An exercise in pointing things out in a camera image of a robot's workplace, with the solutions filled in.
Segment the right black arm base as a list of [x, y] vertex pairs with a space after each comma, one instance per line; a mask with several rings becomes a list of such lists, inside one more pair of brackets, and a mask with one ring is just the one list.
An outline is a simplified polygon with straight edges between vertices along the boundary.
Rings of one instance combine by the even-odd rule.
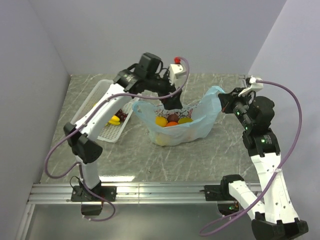
[[238, 202], [230, 195], [222, 192], [221, 186], [217, 184], [204, 185], [203, 190], [206, 202], [216, 202], [218, 211], [228, 216], [240, 210]]

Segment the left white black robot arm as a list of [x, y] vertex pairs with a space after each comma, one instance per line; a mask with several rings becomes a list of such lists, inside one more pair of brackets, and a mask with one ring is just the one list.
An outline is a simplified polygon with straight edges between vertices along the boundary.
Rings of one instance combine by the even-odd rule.
[[101, 195], [102, 182], [96, 161], [103, 148], [96, 140], [112, 116], [132, 99], [141, 98], [144, 91], [155, 93], [155, 99], [160, 100], [166, 110], [182, 108], [182, 88], [176, 87], [175, 81], [181, 76], [189, 76], [188, 62], [178, 56], [164, 75], [160, 75], [162, 69], [163, 61], [160, 57], [149, 52], [143, 53], [139, 62], [115, 76], [109, 90], [85, 116], [63, 127], [68, 145], [79, 163], [82, 194], [89, 201], [95, 201]]

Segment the dark brown fake fruit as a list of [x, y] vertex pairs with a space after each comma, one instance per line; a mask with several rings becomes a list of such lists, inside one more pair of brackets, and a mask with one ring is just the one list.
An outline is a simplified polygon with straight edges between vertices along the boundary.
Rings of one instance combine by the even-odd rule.
[[177, 114], [170, 114], [168, 117], [167, 117], [167, 121], [170, 123], [170, 122], [178, 122], [180, 119], [180, 117], [177, 115]]

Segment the light blue plastic bag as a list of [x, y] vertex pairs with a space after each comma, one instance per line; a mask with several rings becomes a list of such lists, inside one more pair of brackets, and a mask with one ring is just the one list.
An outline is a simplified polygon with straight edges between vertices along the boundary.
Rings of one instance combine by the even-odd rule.
[[221, 112], [218, 94], [225, 91], [211, 87], [196, 105], [165, 110], [162, 105], [146, 101], [133, 104], [132, 110], [146, 125], [151, 142], [159, 146], [176, 146], [205, 138]]

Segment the white plastic basket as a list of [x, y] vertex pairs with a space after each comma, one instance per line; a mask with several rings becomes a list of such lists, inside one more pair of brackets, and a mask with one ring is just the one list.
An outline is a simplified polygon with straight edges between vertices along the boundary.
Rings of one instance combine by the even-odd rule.
[[[94, 110], [107, 98], [112, 95], [123, 92], [123, 87], [114, 84], [112, 80], [100, 80], [76, 112], [71, 123], [77, 127], [81, 126]], [[80, 130], [81, 133], [87, 133], [90, 137], [97, 137], [98, 140], [108, 143], [115, 143], [124, 130], [129, 118], [133, 112], [133, 104], [139, 99], [129, 96], [118, 96], [103, 104], [95, 115], [87, 123], [87, 126]], [[107, 124], [112, 118], [112, 114], [122, 110], [127, 114], [126, 120], [120, 125]]]

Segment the yellow fake lemon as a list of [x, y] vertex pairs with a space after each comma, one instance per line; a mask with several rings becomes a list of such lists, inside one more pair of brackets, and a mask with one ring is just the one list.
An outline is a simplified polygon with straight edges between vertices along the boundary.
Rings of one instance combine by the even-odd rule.
[[155, 143], [159, 146], [169, 146], [171, 142], [171, 138], [167, 134], [157, 133], [155, 137]]

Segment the yellow fake starfruit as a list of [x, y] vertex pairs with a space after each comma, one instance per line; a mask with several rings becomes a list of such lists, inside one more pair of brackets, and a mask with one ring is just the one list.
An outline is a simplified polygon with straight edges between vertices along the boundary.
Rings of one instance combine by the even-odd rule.
[[182, 124], [186, 124], [186, 123], [192, 123], [193, 120], [190, 117], [182, 117], [178, 120], [178, 124], [182, 125]]

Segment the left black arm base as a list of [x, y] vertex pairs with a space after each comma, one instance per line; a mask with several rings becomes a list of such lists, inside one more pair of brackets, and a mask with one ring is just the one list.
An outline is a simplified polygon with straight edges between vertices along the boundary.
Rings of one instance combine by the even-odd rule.
[[[70, 179], [69, 184], [72, 188], [70, 201], [81, 203], [80, 211], [83, 218], [92, 222], [103, 222], [114, 217], [116, 214], [114, 205], [117, 194], [116, 186], [102, 186], [102, 183], [99, 182], [93, 189], [89, 189], [81, 178], [76, 176], [73, 176], [73, 178], [77, 179], [78, 185], [72, 185], [72, 179]], [[104, 204], [111, 207], [111, 214], [105, 218], [98, 218], [102, 213]]]

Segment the dark purple fake grapes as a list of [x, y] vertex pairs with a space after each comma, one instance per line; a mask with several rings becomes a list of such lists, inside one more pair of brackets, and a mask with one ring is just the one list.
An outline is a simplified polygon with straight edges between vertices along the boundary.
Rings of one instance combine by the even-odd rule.
[[125, 112], [123, 112], [122, 109], [120, 109], [120, 110], [116, 113], [116, 116], [119, 118], [119, 120], [120, 120], [121, 122], [124, 122], [124, 121], [126, 120], [126, 118], [127, 118], [128, 115], [127, 115]]

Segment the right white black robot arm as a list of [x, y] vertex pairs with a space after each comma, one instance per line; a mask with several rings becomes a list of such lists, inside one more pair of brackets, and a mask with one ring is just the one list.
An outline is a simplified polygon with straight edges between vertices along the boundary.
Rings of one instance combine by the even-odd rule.
[[239, 175], [224, 176], [220, 194], [235, 199], [251, 219], [257, 240], [295, 240], [309, 231], [298, 216], [290, 199], [282, 171], [281, 150], [270, 128], [275, 115], [274, 102], [265, 96], [241, 96], [237, 91], [220, 93], [218, 98], [225, 114], [234, 114], [244, 128], [242, 141], [258, 174], [261, 194], [249, 190]]

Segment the yellow banana bunch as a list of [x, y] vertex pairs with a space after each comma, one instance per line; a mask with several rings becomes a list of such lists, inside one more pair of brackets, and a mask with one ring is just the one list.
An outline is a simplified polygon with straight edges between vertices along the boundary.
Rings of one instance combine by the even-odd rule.
[[107, 125], [118, 126], [121, 124], [121, 120], [116, 115], [113, 115], [112, 118], [107, 122]]

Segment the orange fake orange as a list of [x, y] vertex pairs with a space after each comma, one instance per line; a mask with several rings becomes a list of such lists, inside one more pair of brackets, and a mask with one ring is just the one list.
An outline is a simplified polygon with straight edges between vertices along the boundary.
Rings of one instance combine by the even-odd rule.
[[165, 127], [173, 127], [173, 126], [176, 126], [176, 125], [178, 125], [177, 122], [171, 121], [171, 122], [168, 122], [168, 123], [165, 125]]

